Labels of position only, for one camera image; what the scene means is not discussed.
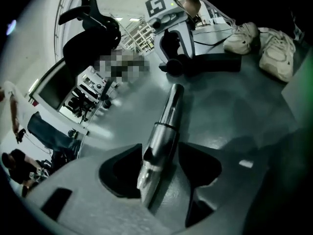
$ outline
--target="pixelated blur area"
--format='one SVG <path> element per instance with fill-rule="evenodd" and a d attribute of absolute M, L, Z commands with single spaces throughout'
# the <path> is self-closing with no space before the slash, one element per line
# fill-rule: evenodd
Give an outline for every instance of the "pixelated blur area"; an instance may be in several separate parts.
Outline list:
<path fill-rule="evenodd" d="M 149 71 L 149 61 L 131 50 L 113 50 L 109 56 L 101 56 L 94 65 L 104 79 L 116 82 L 134 81 Z"/>

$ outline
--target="white shirt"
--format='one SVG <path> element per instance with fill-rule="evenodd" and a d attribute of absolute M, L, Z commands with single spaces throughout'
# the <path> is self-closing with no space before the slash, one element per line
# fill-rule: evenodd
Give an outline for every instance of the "white shirt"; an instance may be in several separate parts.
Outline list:
<path fill-rule="evenodd" d="M 30 118 L 38 112 L 32 104 L 30 104 L 25 97 L 23 97 L 22 93 L 19 91 L 19 89 L 12 84 L 9 81 L 6 81 L 3 84 L 4 89 L 4 96 L 7 100 L 10 100 L 11 96 L 13 95 L 16 100 L 16 108 L 17 108 L 17 114 L 16 118 L 19 122 L 19 124 L 27 129 L 28 123 L 30 121 Z"/>

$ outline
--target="hand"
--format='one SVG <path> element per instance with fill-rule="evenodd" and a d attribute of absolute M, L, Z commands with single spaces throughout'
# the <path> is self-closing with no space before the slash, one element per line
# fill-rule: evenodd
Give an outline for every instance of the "hand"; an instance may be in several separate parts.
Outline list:
<path fill-rule="evenodd" d="M 15 124 L 13 124 L 12 129 L 13 129 L 13 133 L 15 134 L 15 136 L 18 135 L 19 133 L 19 123 L 16 121 Z"/>

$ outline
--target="white sneaker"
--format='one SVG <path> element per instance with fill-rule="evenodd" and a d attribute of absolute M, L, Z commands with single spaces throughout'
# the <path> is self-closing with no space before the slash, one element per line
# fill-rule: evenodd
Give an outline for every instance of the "white sneaker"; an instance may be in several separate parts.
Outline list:
<path fill-rule="evenodd" d="M 253 45 L 260 42 L 260 33 L 254 23 L 244 23 L 234 29 L 234 33 L 224 41 L 224 50 L 245 55 Z"/>
<path fill-rule="evenodd" d="M 280 80 L 289 82 L 293 75 L 293 40 L 282 31 L 271 29 L 268 34 L 259 66 Z"/>

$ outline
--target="person in black shirt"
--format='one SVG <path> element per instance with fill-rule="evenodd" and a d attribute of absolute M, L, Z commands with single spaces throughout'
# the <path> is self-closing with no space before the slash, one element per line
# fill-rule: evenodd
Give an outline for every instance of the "person in black shirt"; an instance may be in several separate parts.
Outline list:
<path fill-rule="evenodd" d="M 40 165 L 28 157 L 22 151 L 15 149 L 10 154 L 2 154 L 2 162 L 9 169 L 10 177 L 15 182 L 30 188 L 34 181 L 30 179 L 29 173 L 37 171 Z"/>

